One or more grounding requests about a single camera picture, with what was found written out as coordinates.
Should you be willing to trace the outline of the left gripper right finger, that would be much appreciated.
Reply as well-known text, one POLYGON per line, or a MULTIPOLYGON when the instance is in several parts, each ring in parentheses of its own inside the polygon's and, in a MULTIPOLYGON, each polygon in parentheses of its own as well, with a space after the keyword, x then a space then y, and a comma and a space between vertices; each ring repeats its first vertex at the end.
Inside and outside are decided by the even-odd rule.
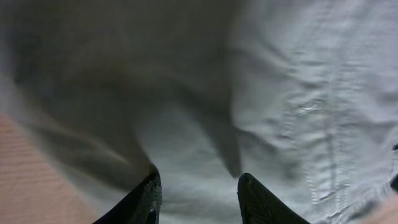
POLYGON ((237 194, 243 224, 310 224, 249 173, 239 178, 237 194))

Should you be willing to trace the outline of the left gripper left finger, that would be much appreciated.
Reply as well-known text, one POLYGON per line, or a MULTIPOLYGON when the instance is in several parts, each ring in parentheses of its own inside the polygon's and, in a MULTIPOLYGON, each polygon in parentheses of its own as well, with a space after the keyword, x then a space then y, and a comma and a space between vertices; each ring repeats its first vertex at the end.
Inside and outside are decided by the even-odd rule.
POLYGON ((109 212, 93 224, 158 224, 162 206, 162 185, 154 169, 109 212))

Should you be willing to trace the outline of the grey shorts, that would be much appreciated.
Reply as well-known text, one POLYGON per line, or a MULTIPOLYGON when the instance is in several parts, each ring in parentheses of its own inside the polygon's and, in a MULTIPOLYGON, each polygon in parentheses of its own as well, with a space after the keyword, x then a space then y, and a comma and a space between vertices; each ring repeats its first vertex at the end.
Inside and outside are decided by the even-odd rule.
POLYGON ((1 109, 105 215, 243 223, 253 175, 309 223, 397 222, 396 1, 1 1, 1 109))

